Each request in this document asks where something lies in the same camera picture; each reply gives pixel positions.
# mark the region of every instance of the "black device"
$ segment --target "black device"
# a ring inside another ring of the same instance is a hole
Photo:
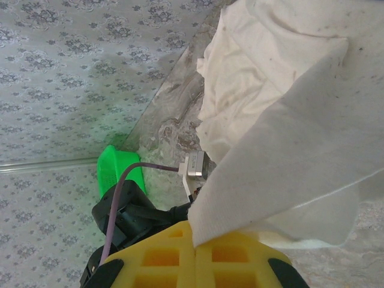
[[[116,185],[112,186],[92,209],[92,216],[104,234],[107,232],[115,188]],[[186,203],[173,207],[169,211],[158,210],[134,181],[126,180],[120,194],[109,255],[151,237],[180,221],[187,220],[190,206],[190,203]],[[80,279],[80,288],[91,287],[90,279],[100,264],[103,248],[104,246],[101,246],[89,258]]]

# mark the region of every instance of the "metal rod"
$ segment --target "metal rod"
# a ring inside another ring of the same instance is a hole
[[[96,164],[97,158],[0,164],[0,174],[37,172],[52,168],[70,168]]]

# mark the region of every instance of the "white connector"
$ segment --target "white connector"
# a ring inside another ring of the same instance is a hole
[[[179,165],[179,175],[189,201],[192,203],[197,197],[198,182],[206,181],[208,177],[209,157],[205,151],[189,153],[185,161]]]

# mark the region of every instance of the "floral wallpaper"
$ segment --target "floral wallpaper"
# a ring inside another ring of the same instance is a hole
[[[0,287],[79,287],[104,241],[96,166],[0,175]]]
[[[215,0],[0,0],[0,163],[120,145]]]

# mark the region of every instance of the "cable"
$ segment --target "cable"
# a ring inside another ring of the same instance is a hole
[[[115,192],[113,193],[112,204],[110,206],[110,212],[109,212],[106,241],[104,244],[103,253],[101,254],[99,266],[104,263],[104,261],[107,259],[108,255],[109,255],[109,250],[110,250],[110,246],[112,243],[113,231],[115,229],[116,214],[117,214],[118,207],[119,207],[119,200],[120,200],[120,194],[121,194],[122,186],[123,186],[124,181],[127,178],[128,174],[133,169],[135,169],[137,167],[148,167],[148,168],[160,169],[160,170],[171,171],[171,172],[178,172],[179,171],[179,168],[157,165],[157,164],[152,164],[152,163],[144,163],[144,162],[134,163],[134,164],[128,166],[124,170],[118,183],[116,184]]]

